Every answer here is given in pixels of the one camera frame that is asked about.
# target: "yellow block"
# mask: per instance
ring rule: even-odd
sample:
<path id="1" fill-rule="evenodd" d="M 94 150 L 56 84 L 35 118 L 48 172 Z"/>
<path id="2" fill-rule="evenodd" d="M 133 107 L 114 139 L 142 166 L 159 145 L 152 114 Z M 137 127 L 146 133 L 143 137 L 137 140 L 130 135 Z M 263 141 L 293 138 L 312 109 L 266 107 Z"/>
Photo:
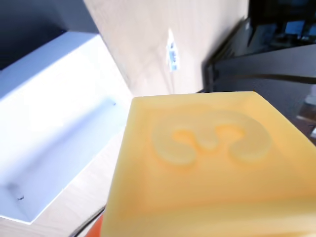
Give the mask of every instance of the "yellow block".
<path id="1" fill-rule="evenodd" d="M 316 148 L 255 92 L 132 102 L 101 235 L 309 236 Z"/>

